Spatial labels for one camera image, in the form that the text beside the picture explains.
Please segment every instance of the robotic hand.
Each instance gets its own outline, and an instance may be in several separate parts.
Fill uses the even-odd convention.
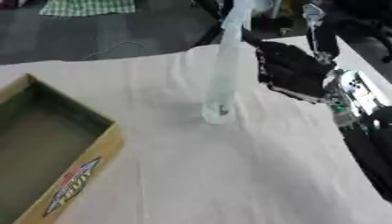
[[[392,202],[392,107],[363,72],[337,68],[340,50],[325,17],[318,6],[304,6],[314,57],[294,45],[259,43],[259,82],[292,98],[326,103],[360,168]]]

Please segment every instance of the green checkered cloth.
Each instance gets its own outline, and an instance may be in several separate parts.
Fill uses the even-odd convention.
[[[134,0],[49,0],[39,14],[59,17],[86,17],[134,11]]]

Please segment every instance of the gray floor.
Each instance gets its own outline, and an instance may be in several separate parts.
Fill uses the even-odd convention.
[[[31,0],[18,10],[0,10],[0,64],[101,60],[184,51],[214,22],[202,9],[189,7],[189,2],[136,0],[137,13],[79,18],[38,15],[45,0]],[[304,33],[303,23],[298,22],[290,35]],[[264,31],[260,37],[277,35]],[[127,43],[108,51],[122,42]],[[392,63],[380,61],[386,51],[378,42],[361,38],[349,44],[392,81]]]

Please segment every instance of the logo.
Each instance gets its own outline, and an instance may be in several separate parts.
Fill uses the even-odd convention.
[[[83,164],[80,167],[74,167],[70,172],[64,175],[63,179],[56,187],[55,194],[49,207],[44,213],[44,217],[49,213],[53,212],[59,207],[62,207],[71,198],[81,192],[83,187],[88,182],[93,169],[97,166],[100,161],[100,157],[91,160],[90,162]]]

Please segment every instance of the table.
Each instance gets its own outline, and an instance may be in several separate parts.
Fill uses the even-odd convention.
[[[307,49],[304,37],[282,38]],[[341,67],[392,87],[347,44]],[[57,223],[389,224],[327,106],[256,83],[254,48],[241,46],[236,122],[205,123],[200,108],[216,45],[93,62],[1,66],[0,88],[37,75],[114,118],[124,147]]]

